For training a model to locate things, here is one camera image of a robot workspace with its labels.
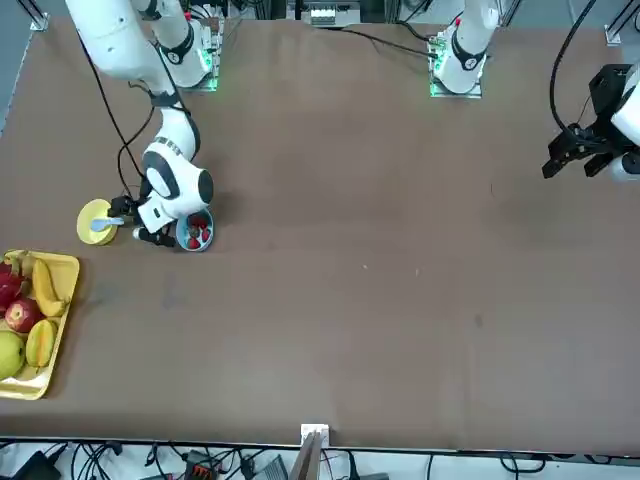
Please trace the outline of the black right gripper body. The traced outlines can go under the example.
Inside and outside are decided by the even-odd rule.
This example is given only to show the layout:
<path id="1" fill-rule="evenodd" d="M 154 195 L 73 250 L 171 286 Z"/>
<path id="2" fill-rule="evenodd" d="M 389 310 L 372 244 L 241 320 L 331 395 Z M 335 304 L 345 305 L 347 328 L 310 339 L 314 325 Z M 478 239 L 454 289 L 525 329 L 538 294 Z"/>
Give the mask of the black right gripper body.
<path id="1" fill-rule="evenodd" d="M 138 189 L 138 196 L 136 198 L 133 198 L 133 196 L 130 195 L 129 213 L 134 222 L 142 221 L 139 213 L 139 208 L 148 201 L 149 194 L 150 183 L 146 178 L 143 178 Z"/>

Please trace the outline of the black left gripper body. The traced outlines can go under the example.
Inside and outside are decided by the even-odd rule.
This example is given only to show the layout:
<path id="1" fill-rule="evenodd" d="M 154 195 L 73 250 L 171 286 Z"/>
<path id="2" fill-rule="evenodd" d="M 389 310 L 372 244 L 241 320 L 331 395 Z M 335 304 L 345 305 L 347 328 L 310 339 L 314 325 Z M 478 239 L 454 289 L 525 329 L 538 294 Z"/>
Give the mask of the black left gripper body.
<path id="1" fill-rule="evenodd" d="M 631 64 L 606 64 L 589 82 L 596 124 L 604 125 L 619 109 Z"/>

